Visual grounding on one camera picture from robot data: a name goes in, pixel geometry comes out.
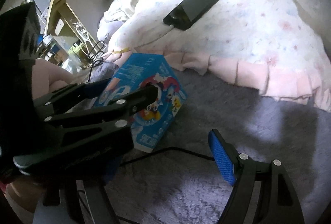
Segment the blue cartoon tissue box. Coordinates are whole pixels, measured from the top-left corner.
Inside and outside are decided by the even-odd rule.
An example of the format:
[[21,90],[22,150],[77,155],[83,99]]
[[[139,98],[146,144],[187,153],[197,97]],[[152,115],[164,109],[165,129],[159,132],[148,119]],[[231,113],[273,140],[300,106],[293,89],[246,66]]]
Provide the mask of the blue cartoon tissue box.
[[144,104],[129,105],[133,108],[128,122],[134,148],[151,153],[187,95],[163,55],[134,53],[114,74],[94,106],[128,100],[128,94],[134,92],[146,100]]

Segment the wooden side table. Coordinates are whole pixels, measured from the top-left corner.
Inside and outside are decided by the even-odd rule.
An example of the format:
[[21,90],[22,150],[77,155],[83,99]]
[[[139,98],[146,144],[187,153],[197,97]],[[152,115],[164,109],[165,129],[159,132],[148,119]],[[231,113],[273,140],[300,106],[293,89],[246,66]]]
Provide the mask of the wooden side table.
[[64,26],[69,27],[71,35],[87,46],[88,52],[100,48],[97,44],[100,19],[113,0],[50,0],[45,33],[54,37],[64,37]]

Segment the black smartphone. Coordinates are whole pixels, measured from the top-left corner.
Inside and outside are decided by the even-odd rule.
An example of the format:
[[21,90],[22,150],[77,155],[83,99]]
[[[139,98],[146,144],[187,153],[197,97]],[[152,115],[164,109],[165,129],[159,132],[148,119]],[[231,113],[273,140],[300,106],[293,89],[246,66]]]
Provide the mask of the black smartphone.
[[183,0],[163,19],[163,23],[185,31],[218,2],[219,0]]

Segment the floral white blanket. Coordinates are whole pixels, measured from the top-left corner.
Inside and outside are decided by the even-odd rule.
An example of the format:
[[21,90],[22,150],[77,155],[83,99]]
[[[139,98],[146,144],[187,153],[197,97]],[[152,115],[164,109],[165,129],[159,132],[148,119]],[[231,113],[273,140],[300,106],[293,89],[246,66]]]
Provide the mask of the floral white blanket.
[[138,0],[108,53],[162,54],[180,71],[215,74],[262,96],[330,111],[330,60],[293,0],[219,0],[182,31],[163,19],[182,0]]

